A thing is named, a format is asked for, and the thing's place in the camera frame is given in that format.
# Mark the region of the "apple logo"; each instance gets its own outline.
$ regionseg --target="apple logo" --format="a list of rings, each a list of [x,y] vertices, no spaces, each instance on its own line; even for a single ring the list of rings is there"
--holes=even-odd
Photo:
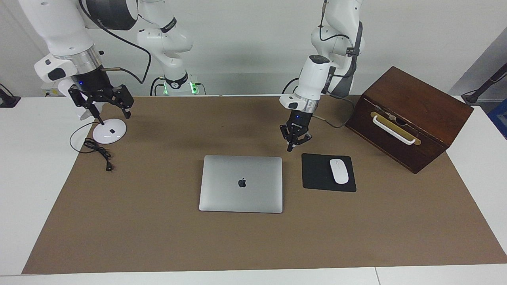
[[[245,180],[245,178],[243,178],[243,180],[238,181],[238,185],[239,185],[240,188],[245,188],[246,187],[246,180]]]

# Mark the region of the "silver laptop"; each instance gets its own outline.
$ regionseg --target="silver laptop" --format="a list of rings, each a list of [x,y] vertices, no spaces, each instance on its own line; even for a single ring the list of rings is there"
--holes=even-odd
[[[281,213],[282,159],[205,156],[199,209]]]

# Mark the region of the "black metal pole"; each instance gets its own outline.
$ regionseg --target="black metal pole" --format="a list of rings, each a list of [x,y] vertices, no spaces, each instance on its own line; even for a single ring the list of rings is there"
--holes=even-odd
[[[477,91],[472,95],[463,95],[461,96],[463,100],[468,104],[477,103],[477,99],[481,96],[489,87],[493,84],[497,83],[498,80],[502,78],[503,75],[507,73],[507,63],[502,66],[488,81],[486,81]]]
[[[1,88],[0,88],[0,98],[3,101],[3,103],[0,104],[0,108],[14,108],[21,99],[20,97],[17,96],[7,95],[7,93],[5,93]]]

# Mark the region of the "white wall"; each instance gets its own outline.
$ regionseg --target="white wall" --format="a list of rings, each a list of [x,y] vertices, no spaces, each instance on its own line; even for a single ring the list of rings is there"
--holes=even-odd
[[[450,93],[461,95],[483,85],[507,63],[507,28],[479,57],[470,69],[452,87]],[[507,79],[503,79],[484,92],[479,101],[502,101],[507,99]]]
[[[4,3],[2,9],[9,10],[7,13],[31,39],[5,32],[2,11],[0,79],[21,95],[39,94],[41,82],[34,80],[32,65],[42,57],[39,49],[47,49],[17,1],[0,1]],[[172,0],[171,4],[179,24],[195,38],[192,51],[182,57],[188,71],[206,84],[208,93],[279,93],[298,75],[306,57],[315,53],[310,34],[319,23],[321,0]],[[471,0],[365,0],[361,20],[366,48],[359,58],[352,93],[362,93],[392,65],[449,91],[505,29],[506,15],[507,2],[501,0],[488,4]],[[117,33],[135,40],[135,31],[146,26],[138,23],[132,31]],[[106,66],[122,66],[142,75],[146,55],[103,31],[91,30],[90,34],[106,52]],[[7,72],[13,64],[16,70]],[[150,78],[160,74],[155,63]],[[151,82],[141,87],[122,74],[111,78],[115,84],[125,83],[136,95],[147,95]]]

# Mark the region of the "black mouse pad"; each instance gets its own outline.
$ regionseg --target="black mouse pad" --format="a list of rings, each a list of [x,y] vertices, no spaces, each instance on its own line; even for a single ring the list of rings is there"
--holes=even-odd
[[[330,160],[339,158],[345,162],[349,181],[346,184],[335,182],[331,171]],[[352,159],[349,156],[307,154],[301,155],[303,167],[303,187],[306,189],[356,192],[354,169]]]

